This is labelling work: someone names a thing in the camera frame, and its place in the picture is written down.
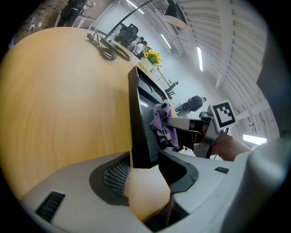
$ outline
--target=white ceiling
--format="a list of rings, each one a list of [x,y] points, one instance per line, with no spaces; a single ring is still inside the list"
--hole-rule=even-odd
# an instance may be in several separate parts
[[[137,5],[145,1],[135,0]],[[173,46],[173,53],[193,57],[202,50],[204,72],[214,79],[214,88],[232,102],[239,118],[239,133],[277,138],[272,111],[256,84],[262,67],[267,25],[243,0],[177,0],[189,26],[188,31],[169,29],[155,10],[143,9],[151,23],[159,26]]]

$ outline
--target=mesh vent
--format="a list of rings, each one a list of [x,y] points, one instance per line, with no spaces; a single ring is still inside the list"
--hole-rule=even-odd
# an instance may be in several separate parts
[[[59,192],[51,192],[44,202],[36,210],[36,214],[44,220],[51,222],[65,195]]]
[[[180,180],[187,173],[184,166],[176,163],[161,153],[159,154],[159,170],[168,186]]]
[[[120,195],[124,193],[126,179],[129,175],[130,156],[126,156],[117,164],[107,168],[103,173],[103,181]]]

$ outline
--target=white wall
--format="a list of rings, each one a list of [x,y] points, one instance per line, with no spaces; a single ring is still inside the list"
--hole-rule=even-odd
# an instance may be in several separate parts
[[[108,33],[125,15],[127,15],[132,7],[117,5],[111,13],[109,13],[104,19],[100,21],[98,29],[104,33]],[[215,89],[206,79],[206,73],[201,73],[193,66],[194,62],[189,57],[178,57],[169,53],[166,49],[166,43],[161,38],[153,27],[143,20],[144,15],[140,12],[136,12],[127,18],[123,24],[129,26],[131,23],[138,27],[138,36],[144,37],[148,42],[148,45],[161,52],[162,68],[161,73],[168,80],[172,82],[178,81],[173,91],[176,96],[173,95],[173,104],[176,106],[179,103],[184,103],[187,98],[192,96],[206,97],[207,101],[203,107],[196,112],[191,112],[191,116],[197,118],[201,111],[206,111],[209,104],[215,103],[221,100]]]

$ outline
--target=wooden table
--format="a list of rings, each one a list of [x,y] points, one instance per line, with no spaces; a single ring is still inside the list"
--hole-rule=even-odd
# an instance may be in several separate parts
[[[64,166],[131,150],[128,73],[139,60],[102,59],[88,32],[39,31],[2,61],[0,165],[18,199]],[[125,189],[142,221],[169,201],[158,167],[131,169]]]

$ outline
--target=black cable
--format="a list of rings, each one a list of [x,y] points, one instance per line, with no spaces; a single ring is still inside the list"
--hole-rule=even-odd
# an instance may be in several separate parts
[[[87,37],[89,39],[89,41],[95,45],[97,47],[97,49],[99,50],[99,52],[101,53],[101,56],[108,61],[113,61],[117,58],[117,53],[113,50],[113,49],[108,49],[108,48],[104,48],[100,45],[99,42],[99,36],[97,32],[94,33],[94,35],[92,36],[92,34],[88,33]]]

